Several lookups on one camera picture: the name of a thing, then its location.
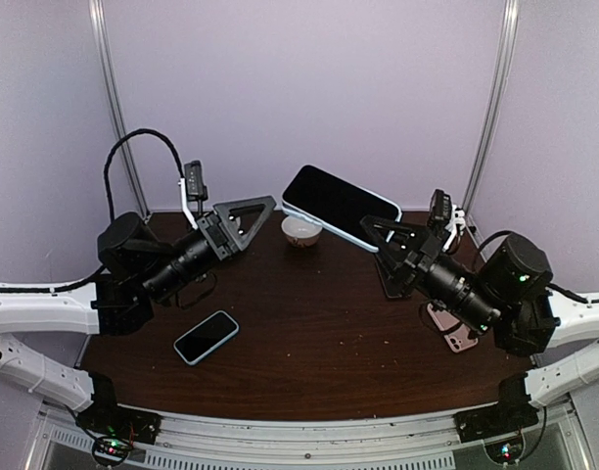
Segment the pink phone case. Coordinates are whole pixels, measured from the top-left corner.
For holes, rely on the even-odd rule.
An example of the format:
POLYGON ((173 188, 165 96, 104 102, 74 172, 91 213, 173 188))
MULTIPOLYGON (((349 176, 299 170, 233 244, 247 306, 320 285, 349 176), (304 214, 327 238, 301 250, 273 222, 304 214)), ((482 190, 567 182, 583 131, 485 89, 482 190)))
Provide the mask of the pink phone case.
POLYGON ((438 310, 433 305, 428 305, 426 313, 453 353, 463 353, 478 345, 477 338, 469 337, 470 328, 446 310, 438 310))

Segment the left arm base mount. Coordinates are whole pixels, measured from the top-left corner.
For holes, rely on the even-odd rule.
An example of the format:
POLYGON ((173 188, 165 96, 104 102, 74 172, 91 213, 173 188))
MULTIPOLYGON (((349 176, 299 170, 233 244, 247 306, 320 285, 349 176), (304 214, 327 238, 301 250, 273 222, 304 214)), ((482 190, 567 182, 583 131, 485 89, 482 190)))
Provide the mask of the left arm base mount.
POLYGON ((91 439, 91 456, 105 468, 122 464, 136 444, 153 445, 161 426, 159 414, 119 405, 111 396, 93 399, 72 416, 91 439))

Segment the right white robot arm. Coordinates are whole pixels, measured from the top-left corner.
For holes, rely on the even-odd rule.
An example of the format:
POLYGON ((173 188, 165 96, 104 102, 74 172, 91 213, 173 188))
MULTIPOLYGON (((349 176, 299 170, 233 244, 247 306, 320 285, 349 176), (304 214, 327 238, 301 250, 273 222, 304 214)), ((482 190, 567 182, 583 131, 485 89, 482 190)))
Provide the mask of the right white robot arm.
POLYGON ((466 325, 473 337, 493 334, 495 345, 530 356, 565 344, 588 346, 552 364, 504 380, 488 411, 494 431, 510 431, 526 405, 542 408, 599 381, 599 293, 574 294, 552 282, 546 254, 526 237, 507 234, 477 272, 448 255, 423 225, 368 215, 363 230, 377 246, 379 266, 402 295, 423 294, 466 325))

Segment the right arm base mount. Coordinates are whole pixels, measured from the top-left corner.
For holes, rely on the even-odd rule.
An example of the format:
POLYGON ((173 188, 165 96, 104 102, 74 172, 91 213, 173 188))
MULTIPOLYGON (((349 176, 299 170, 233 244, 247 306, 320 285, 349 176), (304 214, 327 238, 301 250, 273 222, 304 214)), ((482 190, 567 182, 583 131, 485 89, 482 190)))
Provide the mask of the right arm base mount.
POLYGON ((526 456, 524 430, 538 424, 538 410, 528 399, 500 399, 495 404, 459 411, 453 419, 462 444, 481 441, 486 457, 507 467, 526 456))

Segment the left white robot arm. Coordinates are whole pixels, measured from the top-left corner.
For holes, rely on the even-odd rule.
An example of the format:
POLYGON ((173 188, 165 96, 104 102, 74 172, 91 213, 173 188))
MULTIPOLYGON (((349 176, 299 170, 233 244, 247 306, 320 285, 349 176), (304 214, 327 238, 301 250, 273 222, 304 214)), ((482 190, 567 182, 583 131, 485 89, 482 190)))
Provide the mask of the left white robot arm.
POLYGON ((97 240, 99 269, 66 285, 0 283, 0 376, 89 416, 107 435, 127 424, 112 381, 67 367, 15 340, 21 332, 132 334, 191 282, 245 251, 276 206, 271 196, 220 203, 190 230, 161 241, 135 212, 110 223, 97 240))

